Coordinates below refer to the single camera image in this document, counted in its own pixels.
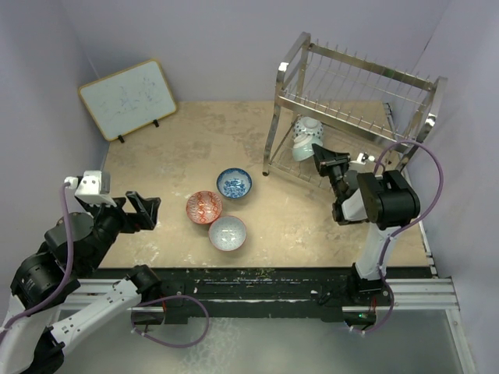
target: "gray floor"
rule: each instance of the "gray floor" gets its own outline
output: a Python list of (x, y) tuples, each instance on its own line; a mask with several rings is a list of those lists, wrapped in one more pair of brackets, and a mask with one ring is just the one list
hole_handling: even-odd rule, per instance
[[(203, 319), (158, 326), (156, 337), (196, 338)], [(212, 319), (207, 338), (165, 348), (130, 333), (122, 314), (66, 358), (60, 373), (460, 373), (444, 312), (394, 312), (382, 330), (361, 337), (341, 323), (312, 319)]]

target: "blue and white bowl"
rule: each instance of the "blue and white bowl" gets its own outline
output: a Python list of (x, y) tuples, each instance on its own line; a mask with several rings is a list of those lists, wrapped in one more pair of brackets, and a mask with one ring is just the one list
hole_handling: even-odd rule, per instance
[(218, 191), (228, 199), (240, 199), (251, 190), (252, 185), (250, 175), (239, 168), (224, 170), (217, 178)]

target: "white bowl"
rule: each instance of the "white bowl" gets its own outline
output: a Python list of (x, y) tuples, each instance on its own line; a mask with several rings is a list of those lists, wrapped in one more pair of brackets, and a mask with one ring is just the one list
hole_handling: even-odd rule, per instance
[(315, 136), (300, 134), (295, 140), (295, 145), (293, 146), (293, 158), (295, 161), (304, 161), (309, 157), (313, 156), (312, 144), (318, 144), (322, 146), (322, 141)]
[(215, 247), (230, 252), (239, 248), (246, 240), (246, 226), (237, 217), (221, 217), (211, 224), (208, 236)]
[(322, 140), (324, 136), (324, 127), (320, 121), (313, 119), (311, 117), (301, 117), (295, 123), (295, 127), (293, 128), (293, 138), (296, 138), (298, 135), (308, 134), (311, 136), (315, 136), (319, 140)]

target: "wire rack rail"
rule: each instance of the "wire rack rail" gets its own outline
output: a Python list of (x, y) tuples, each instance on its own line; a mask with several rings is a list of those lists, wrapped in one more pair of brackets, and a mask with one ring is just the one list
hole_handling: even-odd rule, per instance
[[(418, 75), (379, 65), (357, 53), (349, 55), (338, 46), (320, 46), (318, 41), (311, 42), (310, 34), (302, 33), (278, 67), (264, 175), (274, 169), (329, 188), (312, 160), (297, 163), (292, 159), (292, 127), (299, 115), (321, 121), (324, 146), (349, 152), (352, 158), (359, 152), (377, 158), (386, 146), (401, 139), (423, 142), (434, 127), (447, 79), (431, 82), (430, 77)], [(272, 153), (281, 108), (291, 110), (293, 120)], [(395, 147), (398, 170), (407, 165), (416, 149)]]

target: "lavender wall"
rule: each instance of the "lavender wall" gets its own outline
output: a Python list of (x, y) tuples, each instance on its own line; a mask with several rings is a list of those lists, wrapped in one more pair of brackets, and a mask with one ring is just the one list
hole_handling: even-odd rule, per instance
[[(449, 78), (428, 141), (443, 164), (445, 187), (425, 224), (440, 275), (454, 279), (465, 331), (483, 373), (499, 368), (498, 40), (497, 1), (454, 0), (417, 67)], [(409, 170), (428, 203), (437, 184), (430, 159), (419, 154)]]
[(0, 287), (62, 215), (64, 177), (101, 166), (107, 142), (77, 94), (95, 79), (59, 1), (0, 1)]
[(102, 76), (158, 58), (182, 101), (272, 99), (302, 31), (412, 69), (450, 0), (62, 0)]

